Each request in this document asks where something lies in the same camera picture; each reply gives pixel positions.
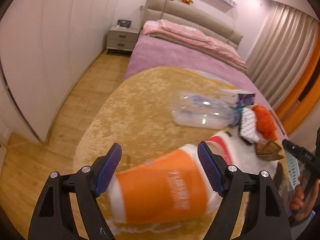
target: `plastic bottle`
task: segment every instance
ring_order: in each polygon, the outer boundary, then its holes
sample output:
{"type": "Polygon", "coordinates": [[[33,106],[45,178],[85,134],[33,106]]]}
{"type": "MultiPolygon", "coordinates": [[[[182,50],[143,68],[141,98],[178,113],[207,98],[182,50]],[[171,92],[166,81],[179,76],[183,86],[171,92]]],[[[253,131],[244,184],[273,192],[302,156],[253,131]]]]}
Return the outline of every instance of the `plastic bottle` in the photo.
{"type": "Polygon", "coordinates": [[[171,113],[177,124],[203,128],[222,129],[239,125],[241,121],[238,109],[219,99],[187,91],[178,91],[174,95],[171,113]]]}

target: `beige headboard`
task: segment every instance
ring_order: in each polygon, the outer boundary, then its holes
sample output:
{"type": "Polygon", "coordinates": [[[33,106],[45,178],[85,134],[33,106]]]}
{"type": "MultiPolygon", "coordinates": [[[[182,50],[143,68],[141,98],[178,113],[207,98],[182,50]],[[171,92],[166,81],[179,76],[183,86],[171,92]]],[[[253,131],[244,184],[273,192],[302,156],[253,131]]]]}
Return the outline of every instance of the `beige headboard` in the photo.
{"type": "Polygon", "coordinates": [[[192,5],[170,0],[147,0],[141,29],[146,21],[165,19],[177,24],[201,30],[205,35],[216,38],[238,49],[243,36],[224,22],[192,5]]]}

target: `drawer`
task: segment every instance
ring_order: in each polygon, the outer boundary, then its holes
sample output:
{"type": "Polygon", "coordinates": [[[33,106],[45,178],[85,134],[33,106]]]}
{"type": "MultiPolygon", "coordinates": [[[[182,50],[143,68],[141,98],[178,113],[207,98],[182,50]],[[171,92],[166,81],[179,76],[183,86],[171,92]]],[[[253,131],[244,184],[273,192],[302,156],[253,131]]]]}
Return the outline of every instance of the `drawer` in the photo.
{"type": "Polygon", "coordinates": [[[108,41],[108,49],[133,50],[135,45],[136,45],[136,42],[131,42],[131,41],[119,41],[119,40],[108,41]]]}
{"type": "Polygon", "coordinates": [[[109,39],[110,40],[118,40],[118,41],[137,41],[138,34],[136,33],[126,33],[126,32],[115,32],[110,31],[109,32],[109,39]]]}

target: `tissue box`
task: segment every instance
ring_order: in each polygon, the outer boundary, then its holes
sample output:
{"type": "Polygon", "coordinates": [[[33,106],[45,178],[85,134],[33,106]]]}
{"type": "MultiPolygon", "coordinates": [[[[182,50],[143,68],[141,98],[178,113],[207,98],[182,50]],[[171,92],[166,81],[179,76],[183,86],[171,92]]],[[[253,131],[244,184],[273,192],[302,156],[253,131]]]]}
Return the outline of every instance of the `tissue box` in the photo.
{"type": "Polygon", "coordinates": [[[243,107],[254,105],[256,94],[246,90],[221,89],[220,99],[228,103],[231,107],[243,107]]]}

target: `human hand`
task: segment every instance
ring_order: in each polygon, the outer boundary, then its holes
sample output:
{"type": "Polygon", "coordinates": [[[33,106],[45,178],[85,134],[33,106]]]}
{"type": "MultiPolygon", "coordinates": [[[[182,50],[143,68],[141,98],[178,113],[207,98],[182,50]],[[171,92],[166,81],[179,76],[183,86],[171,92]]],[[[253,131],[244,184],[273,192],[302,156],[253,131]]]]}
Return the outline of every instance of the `human hand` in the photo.
{"type": "MultiPolygon", "coordinates": [[[[302,175],[298,177],[299,181],[302,181],[302,175]]],[[[312,190],[312,195],[310,198],[309,203],[305,206],[305,203],[303,202],[304,199],[304,193],[302,191],[301,185],[298,185],[294,189],[294,193],[292,195],[292,200],[290,201],[290,209],[291,210],[298,210],[302,208],[302,210],[299,212],[299,214],[295,217],[295,220],[300,221],[306,218],[312,211],[313,206],[315,205],[315,202],[318,198],[318,192],[319,192],[319,183],[320,180],[317,179],[312,190]]]]}

